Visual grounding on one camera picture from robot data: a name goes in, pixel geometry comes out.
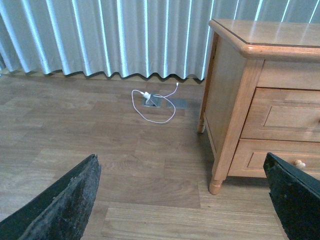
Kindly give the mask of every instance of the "dresser leg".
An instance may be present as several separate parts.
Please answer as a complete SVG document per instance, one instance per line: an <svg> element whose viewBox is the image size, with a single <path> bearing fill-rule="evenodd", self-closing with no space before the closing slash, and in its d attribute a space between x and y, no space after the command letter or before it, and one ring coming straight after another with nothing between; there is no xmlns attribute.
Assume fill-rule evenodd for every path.
<svg viewBox="0 0 320 240"><path fill-rule="evenodd" d="M209 192L213 195L220 193L221 184L223 181L212 179L209 186Z"/></svg>
<svg viewBox="0 0 320 240"><path fill-rule="evenodd" d="M197 132L199 134L203 134L205 131L205 120L204 119L199 119L198 127L197 127Z"/></svg>

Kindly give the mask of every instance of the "dresser drawer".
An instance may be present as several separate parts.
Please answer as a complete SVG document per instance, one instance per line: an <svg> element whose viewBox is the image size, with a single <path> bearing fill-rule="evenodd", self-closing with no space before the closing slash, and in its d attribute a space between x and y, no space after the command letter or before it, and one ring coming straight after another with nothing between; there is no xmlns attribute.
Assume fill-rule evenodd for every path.
<svg viewBox="0 0 320 240"><path fill-rule="evenodd" d="M320 90L320 63L266 60L258 87Z"/></svg>
<svg viewBox="0 0 320 240"><path fill-rule="evenodd" d="M241 138L320 142L320 91L257 88Z"/></svg>
<svg viewBox="0 0 320 240"><path fill-rule="evenodd" d="M240 139L228 176L263 177L268 152L290 164L305 163L304 172L320 179L320 143Z"/></svg>

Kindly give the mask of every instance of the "white charger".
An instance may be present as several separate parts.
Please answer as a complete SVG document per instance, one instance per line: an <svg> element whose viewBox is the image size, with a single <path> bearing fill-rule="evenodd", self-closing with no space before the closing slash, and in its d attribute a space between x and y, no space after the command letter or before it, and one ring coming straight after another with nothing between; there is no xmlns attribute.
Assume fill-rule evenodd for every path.
<svg viewBox="0 0 320 240"><path fill-rule="evenodd" d="M169 99L167 99L167 97L171 96L172 94L174 94L174 93L177 91L178 85L179 85L179 83L177 82L177 83L176 83L175 90L174 90L172 93L170 93L170 94L168 94L168 95L166 95L166 96L162 96L162 95L160 95L160 94L154 94L154 95L153 95L153 97L155 97L155 98L162 98L162 99L167 100L167 101L173 106L173 109L174 109L173 114L172 114L172 116L171 116L168 120L166 120L166 121L152 121L152 120L149 120L149 119L145 118L145 116L143 116L142 113L138 111L138 109L137 109L136 106L135 106L134 92L140 93L140 94L146 99L145 102L147 102L147 101L149 101L150 98L151 98L151 94L148 93L147 91L146 91L146 92L142 92L142 91L139 91L139 90L136 90L136 89L132 90L132 92L131 92L131 98L132 98L133 108L137 111L138 114L141 115L141 117L143 117L143 119L147 120L148 122L155 123L155 124L166 124L166 123L168 123L168 122L174 117L174 115L176 114L176 106L175 106Z"/></svg>

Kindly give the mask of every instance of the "curtain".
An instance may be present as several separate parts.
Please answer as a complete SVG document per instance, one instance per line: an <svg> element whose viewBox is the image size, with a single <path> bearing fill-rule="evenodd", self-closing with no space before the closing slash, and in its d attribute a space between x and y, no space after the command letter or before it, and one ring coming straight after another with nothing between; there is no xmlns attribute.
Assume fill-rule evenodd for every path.
<svg viewBox="0 0 320 240"><path fill-rule="evenodd" d="M0 0L0 69L204 79L212 18L320 23L320 0Z"/></svg>

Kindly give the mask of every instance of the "wooden knob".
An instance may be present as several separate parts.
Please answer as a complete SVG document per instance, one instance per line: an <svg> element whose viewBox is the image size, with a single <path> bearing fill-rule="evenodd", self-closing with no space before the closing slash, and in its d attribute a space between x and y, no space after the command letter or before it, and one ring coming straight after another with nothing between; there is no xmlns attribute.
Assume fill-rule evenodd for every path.
<svg viewBox="0 0 320 240"><path fill-rule="evenodd" d="M301 160L297 160L293 163L293 165L297 168L297 169L304 169L306 167L306 164L304 162L302 162Z"/></svg>

